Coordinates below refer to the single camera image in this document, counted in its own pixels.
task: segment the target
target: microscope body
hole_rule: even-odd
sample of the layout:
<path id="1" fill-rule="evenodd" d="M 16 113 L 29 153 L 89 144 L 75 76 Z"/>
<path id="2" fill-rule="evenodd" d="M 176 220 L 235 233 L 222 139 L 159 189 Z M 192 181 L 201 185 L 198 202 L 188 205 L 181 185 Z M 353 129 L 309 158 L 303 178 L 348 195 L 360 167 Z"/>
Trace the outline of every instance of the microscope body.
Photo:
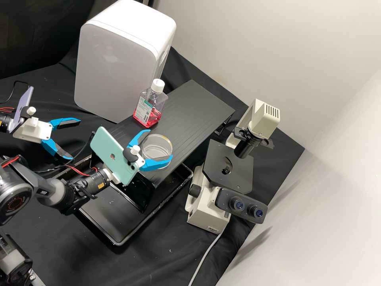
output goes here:
<path id="1" fill-rule="evenodd" d="M 248 155 L 260 145 L 274 148 L 269 137 L 279 121 L 279 109 L 255 99 L 225 145 L 210 140 L 185 203 L 189 224 L 219 234 L 231 215 L 263 223 L 267 205 L 245 195 L 252 191 L 253 180 L 254 159 Z"/>

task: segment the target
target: white speaker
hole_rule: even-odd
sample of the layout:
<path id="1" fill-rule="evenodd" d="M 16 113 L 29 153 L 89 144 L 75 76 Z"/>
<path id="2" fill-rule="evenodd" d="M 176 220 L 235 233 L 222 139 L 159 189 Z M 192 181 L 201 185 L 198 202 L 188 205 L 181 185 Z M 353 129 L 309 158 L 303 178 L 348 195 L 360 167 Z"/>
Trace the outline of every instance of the white speaker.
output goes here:
<path id="1" fill-rule="evenodd" d="M 133 114 L 140 92 L 160 78 L 175 21 L 134 0 L 119 0 L 82 27 L 75 103 L 113 122 Z"/>

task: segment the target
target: white knob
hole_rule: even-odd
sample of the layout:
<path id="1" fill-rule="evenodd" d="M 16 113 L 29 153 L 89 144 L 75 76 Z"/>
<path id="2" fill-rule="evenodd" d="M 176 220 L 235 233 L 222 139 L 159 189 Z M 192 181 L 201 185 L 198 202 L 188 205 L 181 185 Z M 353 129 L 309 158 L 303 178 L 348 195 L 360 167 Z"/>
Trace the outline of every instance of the white knob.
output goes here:
<path id="1" fill-rule="evenodd" d="M 138 145 L 133 145 L 130 152 L 132 155 L 138 155 L 140 152 L 140 147 Z"/>
<path id="2" fill-rule="evenodd" d="M 33 107 L 33 106 L 30 106 L 28 109 L 27 109 L 27 114 L 32 116 L 34 113 L 36 113 L 36 108 Z"/>

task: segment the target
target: black tray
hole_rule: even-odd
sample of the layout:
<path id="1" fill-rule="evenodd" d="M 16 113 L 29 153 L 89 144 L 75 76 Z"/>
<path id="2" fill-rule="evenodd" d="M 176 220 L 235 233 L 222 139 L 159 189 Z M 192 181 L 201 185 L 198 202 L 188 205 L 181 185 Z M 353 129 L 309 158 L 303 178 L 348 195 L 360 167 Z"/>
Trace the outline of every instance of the black tray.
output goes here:
<path id="1" fill-rule="evenodd" d="M 76 165 L 76 168 L 88 172 L 89 161 L 90 157 L 83 159 Z M 69 181 L 76 179 L 78 175 L 68 169 L 55 177 Z M 97 194 L 97 199 L 90 200 L 83 205 L 79 212 L 114 245 L 121 246 L 192 177 L 192 170 L 184 164 L 180 164 L 156 189 L 152 189 L 149 203 L 143 212 L 132 203 L 128 194 L 123 193 L 113 184 Z"/>

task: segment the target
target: black table surface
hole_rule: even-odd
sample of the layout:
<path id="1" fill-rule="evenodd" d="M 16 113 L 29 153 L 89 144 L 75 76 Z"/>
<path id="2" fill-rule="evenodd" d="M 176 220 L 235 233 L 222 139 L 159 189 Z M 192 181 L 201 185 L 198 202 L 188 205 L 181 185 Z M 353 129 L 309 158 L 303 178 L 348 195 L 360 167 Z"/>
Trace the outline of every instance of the black table surface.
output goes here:
<path id="1" fill-rule="evenodd" d="M 91 131 L 100 125 L 109 129 L 114 124 L 75 105 L 74 78 L 68 69 L 57 64 L 0 80 L 0 97 L 9 95 L 15 79 L 27 81 L 35 87 L 31 104 L 37 108 L 36 116 L 41 120 L 80 118 L 80 126 L 57 130 L 53 135 L 65 150 L 75 154 Z M 163 73 L 167 87 L 174 89 L 192 78 L 237 110 L 233 120 L 242 116 L 247 106 L 171 50 Z M 7 106 L 15 106 L 21 93 L 18 89 Z M 223 141 L 228 134 L 225 131 L 212 138 Z M 279 129 L 272 139 L 273 151 L 257 148 L 252 154 L 254 190 L 249 195 L 265 203 L 269 203 L 303 152 L 303 147 Z M 207 145 L 208 139 L 186 159 L 185 164 L 193 168 L 202 163 Z M 0 153 L 22 154 L 33 170 L 56 163 L 39 144 L 3 133 L 0 133 Z M 77 217 L 62 216 L 35 199 L 4 229 L 34 260 L 34 269 L 48 286 L 187 285 L 215 235 L 186 223 L 186 197 L 187 190 L 182 189 L 123 247 L 111 247 Z M 232 217 L 201 267 L 194 285 L 214 285 L 252 227 L 252 224 Z"/>

